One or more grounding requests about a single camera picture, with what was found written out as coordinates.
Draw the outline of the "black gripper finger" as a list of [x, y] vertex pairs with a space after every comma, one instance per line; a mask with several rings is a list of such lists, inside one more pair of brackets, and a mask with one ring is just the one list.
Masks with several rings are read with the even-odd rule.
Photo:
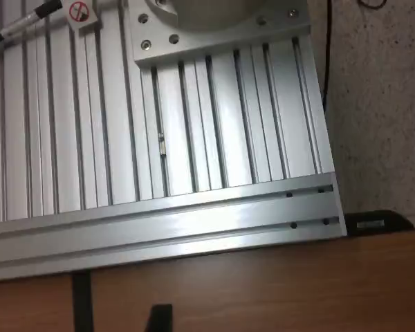
[[147, 321], [148, 332], [173, 331], [173, 306], [171, 304], [154, 304]]

